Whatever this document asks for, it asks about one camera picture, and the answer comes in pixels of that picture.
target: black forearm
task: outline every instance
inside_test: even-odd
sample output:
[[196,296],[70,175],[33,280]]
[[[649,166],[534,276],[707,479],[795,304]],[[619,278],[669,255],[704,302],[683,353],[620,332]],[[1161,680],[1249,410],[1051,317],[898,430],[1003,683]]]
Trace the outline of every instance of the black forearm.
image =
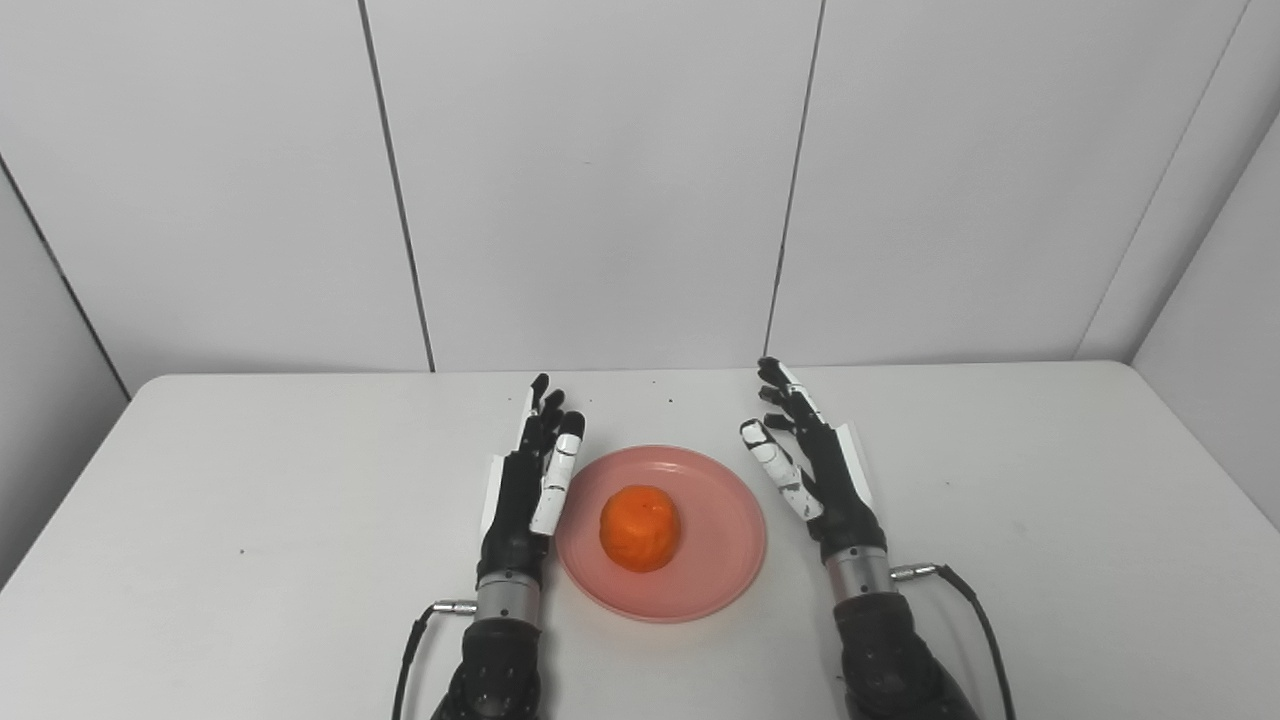
[[915,634],[906,598],[870,593],[838,603],[849,714],[854,720],[977,720],[950,674]]
[[462,665],[433,720],[531,720],[538,715],[541,630],[507,618],[476,620],[462,635]]

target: silver cylinder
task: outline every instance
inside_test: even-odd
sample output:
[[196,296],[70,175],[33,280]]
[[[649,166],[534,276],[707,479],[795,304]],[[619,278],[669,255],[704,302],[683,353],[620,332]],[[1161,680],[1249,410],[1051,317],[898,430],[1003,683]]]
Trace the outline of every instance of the silver cylinder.
[[540,602],[541,589],[529,575],[489,573],[476,587],[476,620],[511,618],[536,626]]
[[836,602],[874,592],[897,592],[890,577],[888,555],[882,547],[854,546],[824,562]]

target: orange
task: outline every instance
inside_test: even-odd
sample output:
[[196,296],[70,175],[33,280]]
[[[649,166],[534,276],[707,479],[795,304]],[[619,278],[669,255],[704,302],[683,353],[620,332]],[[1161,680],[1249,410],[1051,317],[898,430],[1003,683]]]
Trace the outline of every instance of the orange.
[[632,573],[652,573],[676,555],[680,514],[671,496],[652,486],[627,486],[600,510],[604,553]]

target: pink plate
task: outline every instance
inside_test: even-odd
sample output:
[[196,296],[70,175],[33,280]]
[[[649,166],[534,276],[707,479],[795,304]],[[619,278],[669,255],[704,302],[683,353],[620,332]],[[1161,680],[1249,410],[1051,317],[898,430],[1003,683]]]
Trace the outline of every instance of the pink plate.
[[[632,573],[600,547],[600,509],[626,486],[653,486],[680,512],[676,556]],[[620,615],[682,623],[733,602],[764,561],[764,516],[732,470],[691,450],[640,446],[600,457],[575,478],[556,532],[561,562],[582,592]]]

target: panel seam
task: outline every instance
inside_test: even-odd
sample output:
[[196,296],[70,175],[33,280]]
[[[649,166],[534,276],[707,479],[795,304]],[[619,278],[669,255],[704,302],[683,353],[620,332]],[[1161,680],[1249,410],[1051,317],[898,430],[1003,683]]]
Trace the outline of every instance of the panel seam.
[[[1147,197],[1146,205],[1142,208],[1142,213],[1138,215],[1138,222],[1133,227],[1133,232],[1129,233],[1129,241],[1124,246],[1124,251],[1120,254],[1120,260],[1116,263],[1115,269],[1111,270],[1111,278],[1107,281],[1107,287],[1102,291],[1098,297],[1097,305],[1093,307],[1093,313],[1089,315],[1089,322],[1084,324],[1084,332],[1080,333],[1079,342],[1075,343],[1075,350],[1071,352],[1071,359],[1075,360],[1080,356],[1080,348],[1084,346],[1084,338],[1089,337],[1089,329],[1093,328],[1093,323],[1098,319],[1098,313],[1102,310],[1102,305],[1106,304],[1107,296],[1111,295],[1111,290],[1115,287],[1116,278],[1120,275],[1120,268],[1124,266],[1125,260],[1129,258],[1129,251],[1133,249],[1133,242],[1138,237],[1138,232],[1142,229],[1143,223],[1147,222],[1147,214],[1151,211],[1152,204],[1155,204],[1156,197],[1160,195],[1160,188],[1165,184],[1165,178],[1169,176],[1169,169],[1174,165],[1174,159],[1178,158],[1178,151],[1183,147],[1183,141],[1187,140],[1187,133],[1190,131],[1192,124],[1196,122],[1196,115],[1199,113],[1201,104],[1204,102],[1204,96],[1208,95],[1208,88],[1213,85],[1213,78],[1217,77],[1217,69],[1222,65],[1222,59],[1226,58],[1228,49],[1231,47],[1231,42],[1235,40],[1235,33],[1240,28],[1240,23],[1244,20],[1244,13],[1248,12],[1249,5],[1253,0],[1245,0],[1244,5],[1240,6],[1240,13],[1235,18],[1235,24],[1231,26],[1231,32],[1226,37],[1226,42],[1222,44],[1222,50],[1219,53],[1217,59],[1213,61],[1213,68],[1208,73],[1208,78],[1204,81],[1204,86],[1201,87],[1199,96],[1196,99],[1196,104],[1192,105],[1192,111],[1187,117],[1187,123],[1183,124],[1181,132],[1178,135],[1178,141],[1174,143],[1172,151],[1169,154],[1169,159],[1165,161],[1164,169],[1160,172],[1160,177],[1156,179],[1156,186],[1152,188],[1151,195]],[[1199,238],[1198,243],[1203,242],[1203,237]],[[1176,284],[1179,278],[1172,278]]]
[[408,260],[408,275],[413,284],[413,302],[417,306],[417,322],[422,328],[422,347],[426,350],[428,370],[435,372],[435,354],[431,351],[431,333],[426,328],[426,306],[422,302],[422,283],[417,275],[417,258],[413,254],[413,241],[408,229],[408,213],[404,210],[404,191],[401,188],[399,165],[396,161],[396,146],[392,142],[392,124],[387,117],[387,97],[383,95],[383,76],[378,69],[378,51],[374,49],[374,32],[369,23],[369,8],[365,0],[356,0],[360,6],[360,24],[365,33],[365,47],[369,51],[369,69],[374,78],[374,95],[378,99],[378,115],[383,127],[383,142],[387,145],[387,165],[392,174],[392,190],[396,193],[396,210],[399,214],[401,234],[404,240],[404,258]]
[[764,351],[769,354],[769,338],[773,336],[773,313],[778,306],[778,287],[782,286],[782,263],[787,254],[787,234],[791,231],[791,208],[796,199],[796,178],[800,176],[800,154],[804,150],[804,131],[809,123],[809,100],[813,97],[813,76],[818,68],[818,46],[822,44],[822,23],[827,15],[827,0],[818,5],[818,26],[813,33],[813,54],[809,56],[809,77],[804,86],[804,104],[800,106],[800,131],[796,135],[796,152],[791,161],[791,184],[787,187],[787,209],[782,215],[782,238],[778,242],[778,264],[773,270],[773,295],[769,297],[769,319],[764,327]]
[[67,290],[67,295],[72,299],[72,305],[76,306],[76,313],[79,314],[81,322],[84,323],[84,329],[88,331],[88,336],[93,341],[93,346],[97,347],[99,354],[106,363],[108,370],[111,372],[111,378],[115,380],[116,387],[119,387],[120,392],[124,393],[124,400],[127,402],[132,401],[133,396],[129,395],[129,388],[124,384],[124,378],[120,377],[120,372],[111,360],[111,355],[106,351],[106,346],[102,345],[101,336],[97,334],[97,329],[88,319],[88,313],[84,311],[84,305],[81,302],[79,296],[76,295],[76,288],[72,287],[72,281],[63,270],[63,264],[58,260],[54,247],[49,245],[49,238],[45,237],[45,231],[40,227],[40,222],[36,219],[36,213],[31,209],[31,204],[27,202],[27,197],[22,193],[22,188],[18,187],[18,178],[13,176],[13,170],[10,170],[9,164],[5,163],[4,154],[0,154],[0,172],[4,173],[5,179],[9,181],[9,186],[13,187],[13,193],[18,199],[18,205],[22,206],[23,214],[27,215],[27,222],[31,223],[32,229],[36,231],[36,238],[40,240],[41,247],[45,249],[45,255],[49,258],[49,261],[54,264],[54,270],[58,272],[58,277],[63,281],[63,288]]

